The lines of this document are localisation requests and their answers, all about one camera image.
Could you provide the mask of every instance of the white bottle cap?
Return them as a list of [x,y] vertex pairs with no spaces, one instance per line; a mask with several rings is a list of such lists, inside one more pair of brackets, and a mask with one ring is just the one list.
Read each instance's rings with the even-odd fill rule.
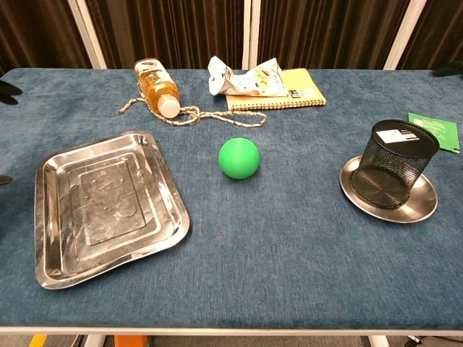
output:
[[180,103],[172,95],[162,95],[158,101],[158,110],[163,117],[172,119],[180,112]]

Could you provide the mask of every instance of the notebook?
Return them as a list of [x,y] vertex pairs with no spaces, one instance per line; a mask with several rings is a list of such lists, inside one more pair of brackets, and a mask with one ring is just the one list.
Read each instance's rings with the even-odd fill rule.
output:
[[230,111],[323,106],[326,99],[319,91],[306,69],[290,69],[281,73],[287,96],[265,97],[246,95],[227,95],[226,103]]

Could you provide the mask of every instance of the crumpled wrapper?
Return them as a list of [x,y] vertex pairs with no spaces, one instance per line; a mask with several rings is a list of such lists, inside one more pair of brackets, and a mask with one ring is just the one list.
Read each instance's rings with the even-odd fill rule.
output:
[[281,69],[273,58],[245,74],[234,74],[216,56],[209,61],[209,92],[212,95],[286,96],[288,92],[281,80]]

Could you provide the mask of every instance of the brown curtain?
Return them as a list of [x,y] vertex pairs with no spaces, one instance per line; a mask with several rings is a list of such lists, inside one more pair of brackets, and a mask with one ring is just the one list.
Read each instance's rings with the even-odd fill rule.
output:
[[409,0],[262,0],[258,62],[382,69]]
[[64,0],[0,0],[0,74],[15,67],[91,67]]
[[397,69],[435,69],[463,60],[463,1],[428,0]]
[[206,68],[217,55],[241,68],[244,0],[86,0],[110,68],[155,57],[166,68]]

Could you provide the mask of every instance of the braided rope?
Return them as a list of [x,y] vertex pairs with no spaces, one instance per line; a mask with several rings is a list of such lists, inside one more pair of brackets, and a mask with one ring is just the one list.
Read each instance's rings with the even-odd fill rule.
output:
[[[130,99],[124,107],[119,110],[119,114],[125,113],[130,106],[134,103],[146,103],[144,98],[133,98]],[[255,128],[261,127],[267,121],[267,116],[262,112],[254,112],[254,111],[217,111],[217,112],[202,112],[197,106],[187,106],[180,108],[179,114],[187,114],[188,119],[186,121],[171,121],[170,119],[162,117],[160,114],[154,112],[151,107],[146,103],[146,106],[150,109],[151,113],[159,118],[162,121],[165,121],[167,124],[175,125],[175,126],[182,126],[182,125],[194,125],[201,121],[203,118],[215,118],[219,121],[225,121],[227,123],[237,125],[238,127],[244,128]],[[240,121],[234,121],[233,119],[226,118],[227,116],[260,116],[262,119],[258,123],[242,123]]]

